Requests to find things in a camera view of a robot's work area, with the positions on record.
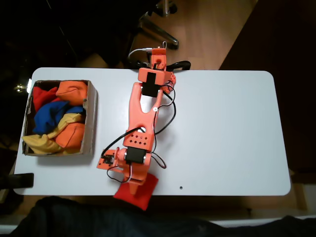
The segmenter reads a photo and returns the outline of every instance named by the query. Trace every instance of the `black fabric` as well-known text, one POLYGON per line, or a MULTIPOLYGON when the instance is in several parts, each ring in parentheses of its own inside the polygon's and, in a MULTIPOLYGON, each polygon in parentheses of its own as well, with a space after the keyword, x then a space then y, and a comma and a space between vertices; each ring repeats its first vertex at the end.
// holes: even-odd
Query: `black fabric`
POLYGON ((223 228, 196 219, 146 216, 120 209, 78 204, 59 197, 39 200, 12 237, 312 237, 316 219, 286 216, 256 227, 223 228))

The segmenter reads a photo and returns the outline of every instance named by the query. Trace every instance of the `electrical wire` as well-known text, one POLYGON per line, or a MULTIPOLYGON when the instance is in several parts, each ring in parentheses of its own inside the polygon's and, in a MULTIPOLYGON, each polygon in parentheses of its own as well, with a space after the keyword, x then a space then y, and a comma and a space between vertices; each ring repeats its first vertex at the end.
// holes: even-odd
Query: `electrical wire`
MULTIPOLYGON (((165 96, 167 96, 170 100, 172 100, 171 96, 168 95, 168 93, 166 93, 165 91, 163 92, 165 96)), ((176 117, 176 114, 177 114, 177 109, 176 109, 176 104, 174 103, 173 101, 173 109, 174 109, 174 112, 173 112, 173 116, 171 118, 171 120, 162 128, 160 129, 158 132, 155 132, 155 135, 158 135, 159 133, 161 133, 162 131, 164 131, 171 123, 172 121, 174 120, 174 118, 176 117)))
POLYGON ((169 103, 169 104, 167 104, 167 105, 160 105, 159 107, 158 107, 158 109, 160 109, 161 107, 168 107, 168 106, 170 106, 170 105, 172 105, 173 103, 174 103, 174 100, 175 100, 175 98, 176 98, 176 91, 175 91, 175 89, 174 89, 174 87, 172 87, 171 85, 169 85, 169 84, 165 84, 165 85, 163 85, 163 86, 168 86, 168 89, 171 87, 172 88, 172 90, 170 90, 170 91, 173 91, 173 99, 171 99, 171 102, 169 103))
POLYGON ((131 52, 128 54, 127 59, 129 60, 129 59, 130 59, 130 56, 131 56, 134 52, 136 52, 136 51, 151 52, 152 50, 153 50, 153 48, 137 48, 137 49, 131 51, 131 52))
POLYGON ((155 152, 152 152, 152 154, 155 154, 155 155, 162 161, 163 166, 160 164, 160 162, 158 162, 158 160, 157 160, 154 156, 152 156, 152 158, 157 162, 157 164, 158 164, 161 168, 167 169, 167 165, 166 165, 166 163, 164 162, 164 160, 163 160, 159 155, 157 155, 155 152))
POLYGON ((116 142, 118 142, 120 139, 122 139, 123 137, 127 136, 128 134, 131 134, 132 132, 137 131, 138 129, 140 129, 140 130, 143 131, 142 127, 136 127, 136 128, 134 128, 134 129, 129 130, 128 132, 124 133, 123 135, 121 135, 121 136, 118 137, 117 139, 115 139, 110 145, 108 145, 108 146, 106 147, 106 149, 103 150, 103 152, 101 153, 101 158, 105 158, 105 156, 104 156, 105 152, 106 152, 111 146, 113 146, 116 142))
POLYGON ((113 177, 111 177, 111 176, 109 175, 109 171, 110 171, 111 169, 114 169, 114 168, 117 168, 117 167, 118 167, 118 166, 113 166, 113 167, 109 168, 109 169, 107 170, 107 176, 108 176, 110 179, 113 179, 113 180, 115 180, 115 181, 120 182, 121 184, 128 183, 128 182, 131 180, 131 178, 132 178, 132 164, 129 165, 129 178, 128 178, 127 180, 125 180, 125 181, 120 181, 120 180, 118 180, 118 179, 116 179, 116 178, 113 178, 113 177))

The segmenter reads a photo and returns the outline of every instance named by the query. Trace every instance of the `orange bean bag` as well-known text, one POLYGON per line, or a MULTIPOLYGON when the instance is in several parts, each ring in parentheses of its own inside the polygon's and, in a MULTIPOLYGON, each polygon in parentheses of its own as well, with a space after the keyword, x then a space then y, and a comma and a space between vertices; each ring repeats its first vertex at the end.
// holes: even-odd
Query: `orange bean bag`
POLYGON ((56 143, 65 149, 80 149, 83 140, 84 124, 70 123, 56 137, 56 143))
POLYGON ((87 98, 88 86, 82 81, 67 80, 59 84, 56 96, 64 101, 69 101, 70 105, 82 105, 87 98))

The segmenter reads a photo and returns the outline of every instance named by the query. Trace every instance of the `white table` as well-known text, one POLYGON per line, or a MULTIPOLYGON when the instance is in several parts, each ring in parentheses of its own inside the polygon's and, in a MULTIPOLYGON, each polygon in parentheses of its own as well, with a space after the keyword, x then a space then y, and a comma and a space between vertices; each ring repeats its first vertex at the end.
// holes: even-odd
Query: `white table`
MULTIPOLYGON (((113 195, 119 183, 97 169, 102 150, 128 127, 128 101, 137 72, 119 69, 40 68, 37 80, 91 80, 98 90, 94 157, 30 157, 19 147, 15 173, 34 173, 24 195, 113 195)), ((154 195, 285 195, 290 179, 274 80, 267 72, 181 71, 176 73, 177 115, 157 136, 150 173, 159 178, 154 195)), ((149 108, 151 99, 142 98, 149 108)), ((173 115, 161 109, 157 131, 173 115)), ((116 146, 122 148, 122 142, 116 146)))

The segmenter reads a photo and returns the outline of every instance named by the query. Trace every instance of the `orange robotic arm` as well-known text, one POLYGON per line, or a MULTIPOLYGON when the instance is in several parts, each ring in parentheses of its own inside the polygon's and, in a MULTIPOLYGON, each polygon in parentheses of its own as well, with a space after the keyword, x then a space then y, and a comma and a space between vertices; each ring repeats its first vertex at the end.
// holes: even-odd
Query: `orange robotic arm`
POLYGON ((151 68, 140 68, 138 80, 140 82, 134 83, 129 100, 128 129, 124 135, 103 151, 97 166, 99 169, 123 173, 122 183, 129 183, 130 192, 133 195, 136 194, 138 186, 146 181, 155 141, 154 128, 163 92, 169 93, 170 88, 173 89, 176 83, 173 72, 166 70, 165 48, 152 49, 151 68), (141 109, 141 95, 157 98, 148 113, 144 113, 141 109), (111 145, 123 137, 123 145, 127 148, 109 150, 111 145))

